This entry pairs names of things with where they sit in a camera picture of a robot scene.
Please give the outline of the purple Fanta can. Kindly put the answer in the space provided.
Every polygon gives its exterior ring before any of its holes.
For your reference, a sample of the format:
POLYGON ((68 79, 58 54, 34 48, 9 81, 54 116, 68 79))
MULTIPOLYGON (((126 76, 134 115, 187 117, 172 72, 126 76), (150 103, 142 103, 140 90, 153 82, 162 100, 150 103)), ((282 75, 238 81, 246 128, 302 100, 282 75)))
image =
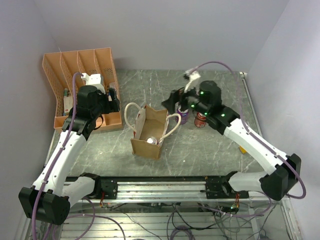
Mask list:
POLYGON ((188 117, 189 117, 189 109, 182 110, 182 106, 178 105, 176 108, 176 113, 180 115, 180 124, 184 125, 185 123, 188 122, 188 117))

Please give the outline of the watermelon print canvas bag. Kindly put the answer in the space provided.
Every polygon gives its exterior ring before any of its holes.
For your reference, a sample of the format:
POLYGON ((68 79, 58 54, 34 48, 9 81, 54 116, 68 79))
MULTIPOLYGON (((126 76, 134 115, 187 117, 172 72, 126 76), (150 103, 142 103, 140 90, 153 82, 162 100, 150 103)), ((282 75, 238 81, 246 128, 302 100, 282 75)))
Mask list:
POLYGON ((158 160, 161 157, 164 140, 180 126, 181 117, 177 113, 169 114, 166 109, 155 110, 148 105, 140 107, 135 102, 130 102, 125 106, 124 120, 133 131, 133 138, 130 140, 132 153, 140 157, 158 160), (129 123, 127 117, 128 109, 132 106, 138 109, 133 125, 129 123), (159 143, 147 143, 146 139, 149 137, 156 137, 159 143))

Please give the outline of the red can silver top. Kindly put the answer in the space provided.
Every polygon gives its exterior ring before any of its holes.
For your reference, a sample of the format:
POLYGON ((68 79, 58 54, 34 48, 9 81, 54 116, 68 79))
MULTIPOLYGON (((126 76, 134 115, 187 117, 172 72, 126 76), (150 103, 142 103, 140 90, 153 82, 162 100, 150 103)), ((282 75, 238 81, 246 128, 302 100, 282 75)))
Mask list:
POLYGON ((197 112, 194 119, 194 125, 197 128, 204 128, 206 126, 206 116, 200 112, 197 112))

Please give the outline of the red can front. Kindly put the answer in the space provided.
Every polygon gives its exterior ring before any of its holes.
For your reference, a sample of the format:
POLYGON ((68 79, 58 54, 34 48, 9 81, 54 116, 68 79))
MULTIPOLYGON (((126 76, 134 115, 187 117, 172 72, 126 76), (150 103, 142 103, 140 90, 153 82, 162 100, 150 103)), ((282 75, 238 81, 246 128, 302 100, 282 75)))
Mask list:
POLYGON ((148 144, 153 144, 153 145, 158 145, 158 144, 159 144, 158 139, 157 139, 156 137, 154 137, 154 136, 148 137, 148 138, 146 139, 146 142, 147 142, 148 144))

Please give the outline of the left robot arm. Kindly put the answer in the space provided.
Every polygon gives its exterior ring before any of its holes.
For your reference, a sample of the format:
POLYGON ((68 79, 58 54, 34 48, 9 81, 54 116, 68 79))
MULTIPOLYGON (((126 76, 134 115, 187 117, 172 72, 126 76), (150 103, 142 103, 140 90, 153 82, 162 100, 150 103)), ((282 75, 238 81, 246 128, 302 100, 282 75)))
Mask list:
POLYGON ((93 85, 80 87, 76 100, 47 165, 32 186, 23 187, 18 194, 26 217, 33 223, 42 221, 59 226, 75 203, 84 197, 96 199, 102 193, 101 177, 93 173, 81 174, 68 186, 65 181, 82 146, 92 131, 98 129, 97 119, 119 112, 120 101, 114 88, 103 93, 93 85))

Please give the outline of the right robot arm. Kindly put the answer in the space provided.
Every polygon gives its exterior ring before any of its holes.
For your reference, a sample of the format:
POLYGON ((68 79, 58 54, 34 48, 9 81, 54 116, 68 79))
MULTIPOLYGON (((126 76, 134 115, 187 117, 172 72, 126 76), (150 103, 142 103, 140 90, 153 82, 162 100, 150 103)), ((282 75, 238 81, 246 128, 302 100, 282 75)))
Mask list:
POLYGON ((231 198, 241 191, 253 191, 280 201, 300 181, 301 158, 295 153, 288 155, 277 149, 248 127, 236 111, 222 103, 221 89, 214 81, 203 81, 199 88, 187 84, 172 90, 169 98, 161 104, 170 114, 175 113, 176 104, 183 111, 200 113, 209 127, 244 148, 262 167, 261 172, 236 171, 227 175, 226 182, 220 186, 224 197, 231 198))

